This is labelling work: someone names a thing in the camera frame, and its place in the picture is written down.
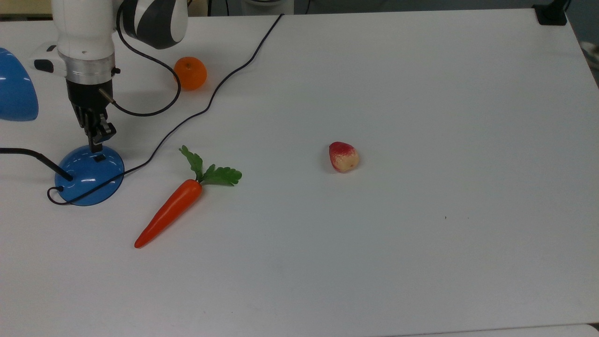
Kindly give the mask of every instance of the green leaf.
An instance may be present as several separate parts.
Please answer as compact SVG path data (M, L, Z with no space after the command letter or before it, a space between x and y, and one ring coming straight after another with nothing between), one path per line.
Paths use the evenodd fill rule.
M187 158L191 165L191 170L195 172L195 180L202 180L202 164L203 160L197 154L189 152L187 146L183 145L179 151Z
M236 183L239 183L239 179L241 179L241 172L236 169L230 167L219 167L214 169L213 164L206 170L206 173L204 173L202 183L233 186Z

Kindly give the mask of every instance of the blue lamp shade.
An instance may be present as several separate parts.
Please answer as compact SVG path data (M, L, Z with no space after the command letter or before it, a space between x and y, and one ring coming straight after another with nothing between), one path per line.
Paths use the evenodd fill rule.
M12 53L0 48L0 119L32 121L38 100L29 74Z

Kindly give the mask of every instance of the plastic fruit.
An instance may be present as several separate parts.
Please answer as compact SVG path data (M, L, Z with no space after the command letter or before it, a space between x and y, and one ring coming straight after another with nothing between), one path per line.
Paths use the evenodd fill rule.
M350 144L335 142L329 145L331 164L339 172L353 170L360 162L358 151Z
M191 56L180 58L173 70L179 76L181 88L187 91L198 89L208 77L208 71L202 61Z

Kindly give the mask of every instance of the blue lamp base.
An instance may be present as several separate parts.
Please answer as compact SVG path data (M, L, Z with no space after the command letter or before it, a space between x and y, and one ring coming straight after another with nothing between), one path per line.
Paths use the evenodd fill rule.
M56 186L62 187L59 194L65 201L70 201L125 171L125 165L119 154L106 146L96 153L92 153L88 146L82 146L66 155L59 166L73 176L72 181L58 174L54 178ZM116 192L122 181L123 177L119 177L72 204L91 206L101 203Z

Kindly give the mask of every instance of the orange carrot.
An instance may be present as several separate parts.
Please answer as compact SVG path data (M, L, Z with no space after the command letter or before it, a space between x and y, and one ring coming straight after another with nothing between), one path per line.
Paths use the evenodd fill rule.
M171 225L189 206L202 194L203 184L219 184L233 186L241 179L241 172L230 167L215 168L211 165L206 172L202 173L202 158L197 154L189 152L183 145L179 151L187 157L192 171L195 172L195 180L188 179L184 181L179 188L171 195L167 202L158 210L150 224L141 232L139 238L135 241L135 247L141 248L152 241L169 225Z
M188 179L171 195L167 202L158 210L150 224L141 232L135 241L135 247L141 248L152 241L173 223L202 193L202 185L197 180Z

